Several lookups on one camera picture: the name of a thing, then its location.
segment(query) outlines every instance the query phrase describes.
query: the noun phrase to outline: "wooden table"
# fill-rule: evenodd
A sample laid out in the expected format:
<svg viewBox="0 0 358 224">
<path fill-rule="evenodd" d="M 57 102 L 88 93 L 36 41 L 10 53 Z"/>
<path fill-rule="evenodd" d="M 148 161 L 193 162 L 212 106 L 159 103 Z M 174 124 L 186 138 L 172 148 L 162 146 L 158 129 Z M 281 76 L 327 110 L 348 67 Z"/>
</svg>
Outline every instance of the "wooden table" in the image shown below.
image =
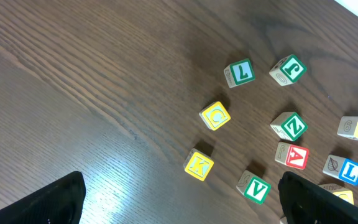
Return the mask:
<svg viewBox="0 0 358 224">
<path fill-rule="evenodd" d="M 308 72 L 281 87 L 269 70 L 289 54 Z M 244 58 L 256 80 L 229 89 Z M 232 120 L 210 131 L 214 100 Z M 284 111 L 309 126 L 304 171 L 273 159 Z M 334 1 L 0 0 L 0 209 L 79 170 L 82 223 L 278 223 L 286 170 L 342 185 L 328 154 L 358 162 L 343 115 L 358 116 L 358 17 Z M 205 182 L 183 170 L 194 146 L 212 151 Z M 236 190 L 246 168 L 272 185 L 263 205 Z"/>
</svg>

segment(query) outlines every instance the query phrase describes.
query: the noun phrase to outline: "toy block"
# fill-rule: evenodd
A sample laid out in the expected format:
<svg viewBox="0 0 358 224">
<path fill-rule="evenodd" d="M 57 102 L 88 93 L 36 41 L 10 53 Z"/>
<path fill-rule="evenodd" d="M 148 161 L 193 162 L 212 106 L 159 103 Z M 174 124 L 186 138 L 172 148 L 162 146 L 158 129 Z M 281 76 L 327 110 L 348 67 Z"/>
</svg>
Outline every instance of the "toy block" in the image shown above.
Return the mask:
<svg viewBox="0 0 358 224">
<path fill-rule="evenodd" d="M 188 174 L 204 181 L 213 165 L 214 161 L 212 161 L 209 156 L 197 149 L 192 149 L 187 156 L 183 167 Z"/>
<path fill-rule="evenodd" d="M 305 169 L 309 158 L 309 149 L 279 142 L 274 160 L 289 167 Z"/>
<path fill-rule="evenodd" d="M 270 184 L 248 170 L 244 171 L 237 184 L 237 190 L 240 191 L 243 196 L 259 205 L 262 205 L 265 201 L 270 188 Z"/>
<path fill-rule="evenodd" d="M 280 219 L 280 224 L 288 224 L 287 218 L 283 217 L 282 219 Z"/>
<path fill-rule="evenodd" d="M 307 129 L 308 125 L 296 112 L 284 112 L 280 114 L 270 127 L 280 136 L 280 138 L 296 141 Z"/>
<path fill-rule="evenodd" d="M 335 196 L 338 196 L 339 198 L 354 205 L 353 191 L 351 191 L 347 188 L 341 187 L 338 184 L 322 184 L 319 186 L 326 189 L 327 191 L 331 192 Z"/>
<path fill-rule="evenodd" d="M 323 173 L 357 186 L 358 163 L 339 156 L 329 155 Z"/>
<path fill-rule="evenodd" d="M 255 80 L 254 70 L 249 59 L 244 59 L 227 66 L 224 69 L 224 76 L 230 88 Z"/>
<path fill-rule="evenodd" d="M 358 116 L 343 116 L 338 127 L 338 135 L 358 140 Z"/>
<path fill-rule="evenodd" d="M 295 56 L 281 59 L 269 72 L 281 86 L 294 84 L 307 71 L 306 66 Z"/>
<path fill-rule="evenodd" d="M 207 127 L 213 131 L 217 130 L 231 119 L 229 113 L 219 101 L 207 106 L 199 113 L 199 115 Z"/>
</svg>

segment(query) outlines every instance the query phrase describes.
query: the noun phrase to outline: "letter block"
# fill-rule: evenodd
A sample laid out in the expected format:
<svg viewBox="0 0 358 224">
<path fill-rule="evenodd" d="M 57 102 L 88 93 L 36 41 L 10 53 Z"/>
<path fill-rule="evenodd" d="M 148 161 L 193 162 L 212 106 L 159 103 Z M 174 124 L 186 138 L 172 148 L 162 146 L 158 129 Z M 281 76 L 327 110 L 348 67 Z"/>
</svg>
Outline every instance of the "letter block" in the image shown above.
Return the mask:
<svg viewBox="0 0 358 224">
<path fill-rule="evenodd" d="M 187 156 L 183 167 L 188 174 L 204 181 L 213 165 L 214 161 L 212 161 L 209 156 L 197 149 L 192 149 Z"/>
<path fill-rule="evenodd" d="M 231 119 L 229 113 L 219 101 L 207 106 L 199 113 L 199 115 L 207 127 L 213 131 L 217 130 Z"/>
<path fill-rule="evenodd" d="M 343 116 L 337 134 L 351 140 L 358 140 L 358 116 Z"/>
<path fill-rule="evenodd" d="M 244 59 L 227 66 L 224 69 L 224 76 L 230 88 L 255 80 L 254 70 L 249 59 Z"/>
<path fill-rule="evenodd" d="M 358 163 L 339 156 L 329 155 L 323 173 L 357 186 Z"/>
<path fill-rule="evenodd" d="M 237 184 L 237 190 L 240 191 L 243 196 L 259 205 L 262 205 L 265 201 L 270 188 L 270 184 L 248 170 L 244 171 Z"/>
<path fill-rule="evenodd" d="M 307 71 L 306 66 L 295 56 L 281 59 L 269 72 L 281 86 L 294 84 Z"/>
<path fill-rule="evenodd" d="M 335 196 L 338 196 L 339 198 L 354 205 L 353 191 L 341 187 L 338 184 L 322 184 L 319 185 L 319 187 L 326 189 L 327 191 L 333 193 Z"/>
<path fill-rule="evenodd" d="M 308 129 L 308 125 L 296 112 L 280 114 L 270 126 L 280 138 L 290 141 L 296 141 Z"/>
<path fill-rule="evenodd" d="M 309 158 L 309 149 L 279 142 L 275 160 L 281 164 L 297 169 L 305 169 Z"/>
</svg>

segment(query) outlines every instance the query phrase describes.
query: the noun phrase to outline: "black object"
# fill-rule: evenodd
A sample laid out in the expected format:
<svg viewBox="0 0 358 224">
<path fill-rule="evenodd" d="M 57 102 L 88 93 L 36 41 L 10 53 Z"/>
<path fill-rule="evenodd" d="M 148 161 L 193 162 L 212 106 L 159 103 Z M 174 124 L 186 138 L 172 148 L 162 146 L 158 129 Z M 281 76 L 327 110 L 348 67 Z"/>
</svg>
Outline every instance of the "black object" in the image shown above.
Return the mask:
<svg viewBox="0 0 358 224">
<path fill-rule="evenodd" d="M 292 173 L 280 183 L 280 201 L 288 224 L 358 224 L 358 208 Z"/>
<path fill-rule="evenodd" d="M 72 172 L 0 210 L 0 224 L 77 224 L 85 199 L 81 172 Z"/>
</svg>

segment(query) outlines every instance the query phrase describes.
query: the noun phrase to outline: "leaf picture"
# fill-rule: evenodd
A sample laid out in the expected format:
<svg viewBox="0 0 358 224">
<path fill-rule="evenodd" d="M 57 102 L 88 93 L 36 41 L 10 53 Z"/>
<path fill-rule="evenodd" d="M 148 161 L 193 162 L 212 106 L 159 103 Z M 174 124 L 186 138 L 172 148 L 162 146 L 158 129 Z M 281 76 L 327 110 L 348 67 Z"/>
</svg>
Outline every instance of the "leaf picture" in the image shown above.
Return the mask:
<svg viewBox="0 0 358 224">
<path fill-rule="evenodd" d="M 338 168 L 338 162 L 335 161 L 334 159 L 332 159 L 331 157 L 329 158 L 329 161 L 328 161 L 328 169 L 330 171 L 336 171 L 338 172 L 338 170 L 336 170 Z"/>
</svg>

